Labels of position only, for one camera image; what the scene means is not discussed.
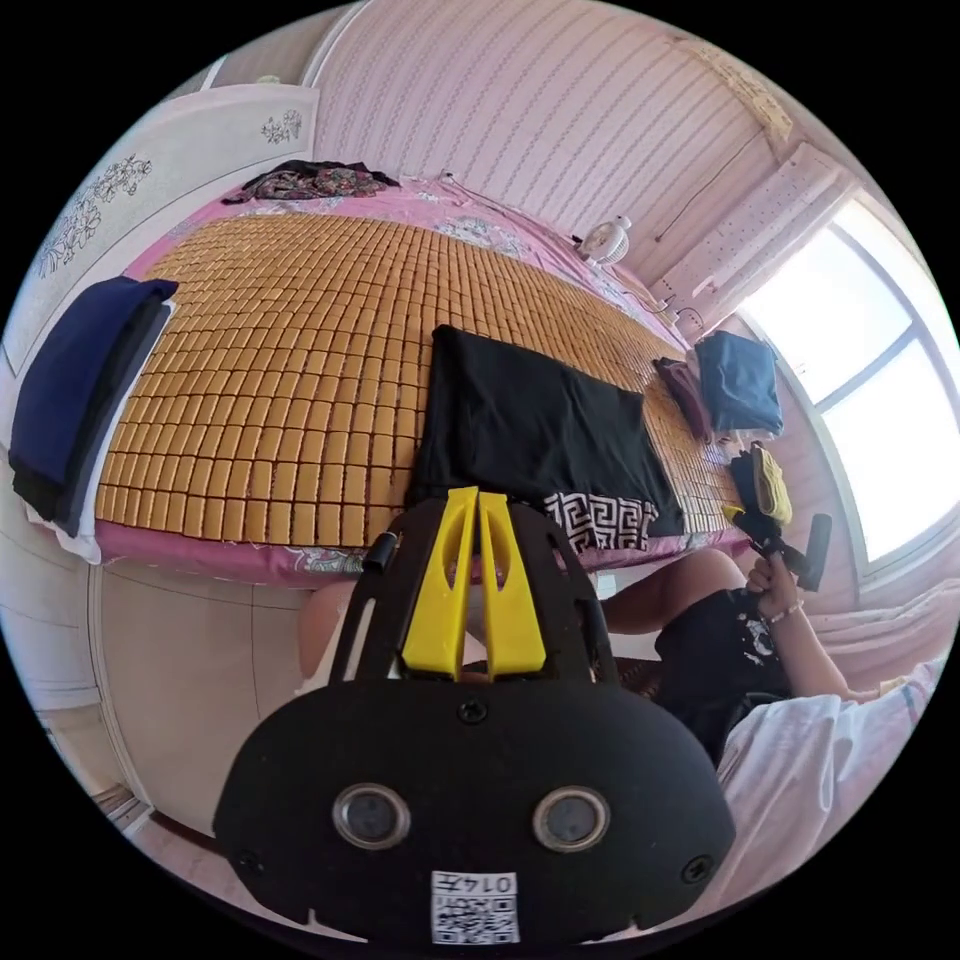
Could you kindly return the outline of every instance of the folded clothes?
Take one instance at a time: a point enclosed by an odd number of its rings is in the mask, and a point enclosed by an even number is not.
[[[751,447],[754,485],[757,490],[757,505],[761,513],[785,527],[793,519],[793,504],[783,481],[780,464],[773,459],[763,444]]]
[[[379,170],[368,170],[362,163],[336,163],[324,160],[288,160],[248,180],[239,192],[224,197],[221,203],[246,203],[249,200],[321,200],[325,197],[372,197],[386,187],[399,187]]]
[[[534,506],[577,550],[642,550],[683,532],[641,394],[444,325],[407,506],[465,486]]]
[[[773,351],[765,343],[719,330],[697,342],[703,402],[714,432],[783,433]]]
[[[170,313],[169,303],[151,297],[139,316],[131,321],[131,336],[118,345],[104,367],[98,384],[102,400],[88,407],[89,416],[74,444],[67,480],[53,519],[68,537],[77,536],[84,507],[91,495],[91,485],[99,483],[99,473],[94,474],[117,409],[160,339]]]
[[[713,442],[710,412],[704,406],[703,397],[700,395],[700,383],[688,364],[661,357],[653,361],[653,366],[670,392],[670,396],[680,407],[690,432],[704,443]]]
[[[70,304],[30,364],[17,396],[8,459],[14,489],[53,521],[83,452],[115,394],[113,379],[149,336],[170,280],[113,277]]]

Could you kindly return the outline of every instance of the yellow plastic part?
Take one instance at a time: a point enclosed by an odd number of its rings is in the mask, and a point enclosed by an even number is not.
[[[403,646],[403,660],[410,670],[460,679],[477,493],[477,487],[461,487],[447,494],[447,505]],[[449,573],[454,565],[451,583]]]
[[[503,674],[537,673],[543,669],[546,650],[507,498],[481,493],[478,506],[490,679]],[[497,581],[498,568],[502,586]]]

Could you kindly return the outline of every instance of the bamboo mat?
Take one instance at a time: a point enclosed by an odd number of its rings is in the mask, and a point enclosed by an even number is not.
[[[687,533],[736,502],[651,366],[671,348],[571,284],[406,224],[284,214],[200,228],[153,276],[178,309],[114,434],[98,519],[208,540],[367,545],[400,509],[430,334],[453,326],[646,395]]]

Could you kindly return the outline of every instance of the window frame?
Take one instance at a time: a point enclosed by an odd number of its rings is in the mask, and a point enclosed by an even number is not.
[[[876,215],[872,209],[872,205],[864,203],[860,197],[854,197],[853,202],[859,203],[867,213],[878,220],[883,226],[888,226],[884,222],[884,219]],[[867,364],[863,370],[854,374],[854,376],[836,388],[828,396],[814,403],[800,382],[800,378],[794,373],[793,369],[780,353],[776,343],[774,343],[766,331],[764,331],[762,323],[751,316],[750,311],[742,305],[737,308],[736,315],[758,340],[767,344],[773,351],[781,376],[786,381],[790,392],[793,394],[817,437],[817,441],[823,450],[830,468],[833,482],[836,485],[837,493],[840,497],[840,502],[843,505],[844,513],[846,514],[847,527],[850,532],[850,540],[853,547],[857,581],[862,590],[868,591],[872,588],[882,586],[895,576],[900,576],[909,569],[928,562],[941,550],[956,541],[958,537],[960,537],[960,504],[954,506],[941,517],[940,520],[933,524],[933,526],[917,534],[917,536],[912,537],[896,550],[885,553],[875,560],[870,560],[867,556],[866,539],[863,533],[863,526],[860,522],[860,513],[857,509],[856,498],[850,486],[850,481],[847,477],[847,471],[843,465],[840,452],[823,419],[823,414],[859,387],[863,386],[863,384],[886,367],[887,364],[899,356],[899,354],[914,341],[919,342],[924,353],[933,365],[942,388],[946,391],[958,430],[960,430],[960,391],[957,389],[957,384],[954,382],[950,370],[929,328],[926,323],[924,323],[923,318],[913,303],[889,272],[877,262],[862,244],[838,224],[831,222],[821,229],[830,231],[842,243],[849,247],[863,260],[881,283],[887,287],[910,318],[910,325],[907,329],[876,359]],[[912,248],[904,244],[896,233],[894,233],[894,237],[910,256],[913,257],[914,260],[917,260]],[[933,282],[926,264],[919,260],[917,260],[917,263],[923,268],[924,273],[930,278],[931,282]]]

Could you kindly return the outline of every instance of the label sticker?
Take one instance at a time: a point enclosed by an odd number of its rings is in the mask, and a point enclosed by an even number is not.
[[[519,943],[515,873],[431,874],[433,942]]]

